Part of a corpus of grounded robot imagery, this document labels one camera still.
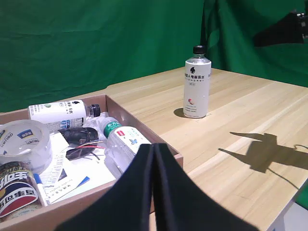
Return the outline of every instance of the tape roll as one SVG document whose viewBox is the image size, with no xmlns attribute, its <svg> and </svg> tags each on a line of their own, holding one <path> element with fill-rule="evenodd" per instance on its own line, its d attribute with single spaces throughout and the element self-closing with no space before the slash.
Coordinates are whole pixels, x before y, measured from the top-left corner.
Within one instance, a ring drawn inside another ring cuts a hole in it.
<svg viewBox="0 0 308 231">
<path fill-rule="evenodd" d="M 52 160 L 49 129 L 35 120 L 16 120 L 0 127 L 0 164 L 25 163 L 33 173 L 42 173 Z"/>
</svg>

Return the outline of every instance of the bottle label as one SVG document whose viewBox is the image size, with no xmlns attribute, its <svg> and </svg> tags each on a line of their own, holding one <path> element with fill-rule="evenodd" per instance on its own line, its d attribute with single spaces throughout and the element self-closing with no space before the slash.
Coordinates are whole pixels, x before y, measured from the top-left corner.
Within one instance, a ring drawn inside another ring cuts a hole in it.
<svg viewBox="0 0 308 231">
<path fill-rule="evenodd" d="M 108 138 L 110 132 L 111 132 L 113 129 L 118 128 L 118 127 L 121 127 L 121 126 L 122 126 L 122 125 L 121 125 L 119 122 L 116 122 L 116 121 L 107 124 L 106 127 L 104 128 L 104 132 L 103 132 L 103 133 L 104 133 L 104 136 L 105 136 L 106 138 Z"/>
<path fill-rule="evenodd" d="M 83 126 L 86 110 L 81 100 L 31 105 L 29 118 L 47 124 L 49 131 Z"/>
<path fill-rule="evenodd" d="M 183 112 L 187 117 L 201 118 L 207 114 L 211 64 L 185 64 Z"/>
<path fill-rule="evenodd" d="M 136 128 L 120 127 L 115 130 L 115 134 L 134 154 L 137 154 L 139 147 L 143 143 L 151 144 Z"/>
</svg>

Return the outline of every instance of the white bottle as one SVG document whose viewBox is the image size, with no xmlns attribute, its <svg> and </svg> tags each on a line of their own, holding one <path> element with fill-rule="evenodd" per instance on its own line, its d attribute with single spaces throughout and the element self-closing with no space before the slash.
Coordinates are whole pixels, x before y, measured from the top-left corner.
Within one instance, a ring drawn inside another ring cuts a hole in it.
<svg viewBox="0 0 308 231">
<path fill-rule="evenodd" d="M 136 128 L 122 126 L 113 117 L 99 120 L 99 124 L 107 138 L 106 158 L 112 158 L 121 173 L 128 168 L 141 144 L 151 144 Z"/>
<path fill-rule="evenodd" d="M 212 62 L 205 58 L 205 47 L 195 46 L 193 57 L 185 62 L 183 112 L 189 118 L 202 118 L 208 109 Z"/>
<path fill-rule="evenodd" d="M 60 129 L 81 127 L 91 117 L 98 117 L 101 109 L 98 104 L 87 106 L 82 100 L 45 103 L 28 107 L 29 119 L 46 124 L 49 132 Z"/>
</svg>

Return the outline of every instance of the brown cardboard box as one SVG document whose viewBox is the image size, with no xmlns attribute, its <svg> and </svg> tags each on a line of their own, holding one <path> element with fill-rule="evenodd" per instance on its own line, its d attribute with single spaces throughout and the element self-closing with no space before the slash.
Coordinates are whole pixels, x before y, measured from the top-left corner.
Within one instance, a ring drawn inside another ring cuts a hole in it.
<svg viewBox="0 0 308 231">
<path fill-rule="evenodd" d="M 107 95 L 102 94 L 80 99 L 82 99 L 88 105 L 98 103 L 101 106 L 102 112 L 108 111 L 109 115 L 116 118 L 121 124 L 137 128 L 151 143 L 166 143 L 147 126 L 140 122 L 136 117 L 126 111 Z M 0 124 L 5 124 L 18 119 L 28 119 L 28 113 L 26 109 L 0 114 Z M 169 148 L 177 162 L 183 166 L 183 157 L 181 154 L 179 154 L 179 152 L 170 145 Z M 110 187 L 112 187 L 114 183 L 115 181 L 112 181 L 87 192 L 57 202 L 53 205 L 35 210 L 21 217 L 5 221 L 0 224 L 0 230 L 54 230 L 58 224 L 62 223 L 70 217 L 73 217 L 97 201 L 108 189 L 110 189 Z"/>
</svg>

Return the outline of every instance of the receipt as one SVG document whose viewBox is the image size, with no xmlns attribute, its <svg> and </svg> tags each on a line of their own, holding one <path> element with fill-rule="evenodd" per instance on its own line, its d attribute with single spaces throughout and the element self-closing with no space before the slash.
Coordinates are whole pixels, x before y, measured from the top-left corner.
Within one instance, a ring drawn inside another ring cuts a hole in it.
<svg viewBox="0 0 308 231">
<path fill-rule="evenodd" d="M 50 135 L 52 161 L 48 168 L 40 174 L 44 186 L 54 185 L 63 169 L 63 161 L 66 155 L 66 149 L 69 146 L 61 133 L 52 133 Z"/>
</svg>

